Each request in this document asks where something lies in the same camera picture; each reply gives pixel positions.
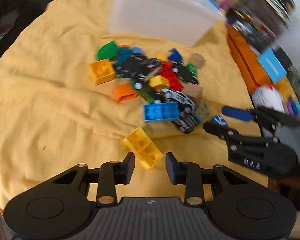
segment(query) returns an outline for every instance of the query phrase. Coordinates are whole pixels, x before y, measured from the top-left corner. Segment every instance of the green toy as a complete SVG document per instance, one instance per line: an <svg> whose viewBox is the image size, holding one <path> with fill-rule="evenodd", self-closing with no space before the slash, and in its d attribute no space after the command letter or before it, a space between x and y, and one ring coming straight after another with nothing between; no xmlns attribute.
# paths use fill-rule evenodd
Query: green toy
<svg viewBox="0 0 300 240"><path fill-rule="evenodd" d="M114 41L109 42L108 44L102 46L98 53L96 54L96 58L99 60L103 59L112 59L117 56L119 51L119 47L115 44Z"/></svg>
<svg viewBox="0 0 300 240"><path fill-rule="evenodd" d="M195 65L193 65L192 63L188 63L188 65L186 65L186 68L193 74L193 75L197 75L198 71L197 68L195 67Z"/></svg>

